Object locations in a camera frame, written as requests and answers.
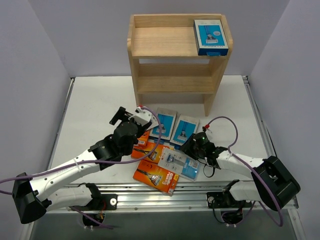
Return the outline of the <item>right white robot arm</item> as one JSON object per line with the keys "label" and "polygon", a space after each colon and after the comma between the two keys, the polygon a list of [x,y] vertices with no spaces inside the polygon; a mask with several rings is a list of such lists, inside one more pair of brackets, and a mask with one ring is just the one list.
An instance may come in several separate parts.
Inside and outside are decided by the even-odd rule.
{"label": "right white robot arm", "polygon": [[257,201],[273,211],[282,209],[301,190],[299,183],[276,156],[254,158],[232,153],[215,146],[205,132],[192,134],[180,150],[194,160],[205,160],[219,170],[228,170],[247,177],[234,180],[222,193],[223,203],[234,206],[240,201]]}

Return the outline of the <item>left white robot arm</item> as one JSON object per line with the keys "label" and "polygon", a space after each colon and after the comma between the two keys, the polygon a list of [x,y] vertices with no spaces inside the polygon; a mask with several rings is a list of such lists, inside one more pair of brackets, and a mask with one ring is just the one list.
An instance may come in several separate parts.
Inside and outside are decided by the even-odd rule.
{"label": "left white robot arm", "polygon": [[113,133],[90,146],[73,159],[40,173],[23,172],[13,181],[11,196],[22,224],[32,223],[47,212],[64,207],[97,209],[102,194],[94,183],[86,183],[70,190],[65,186],[89,174],[113,165],[122,164],[122,158],[132,154],[138,139],[159,118],[150,108],[139,106],[135,113],[120,107],[110,120]]}

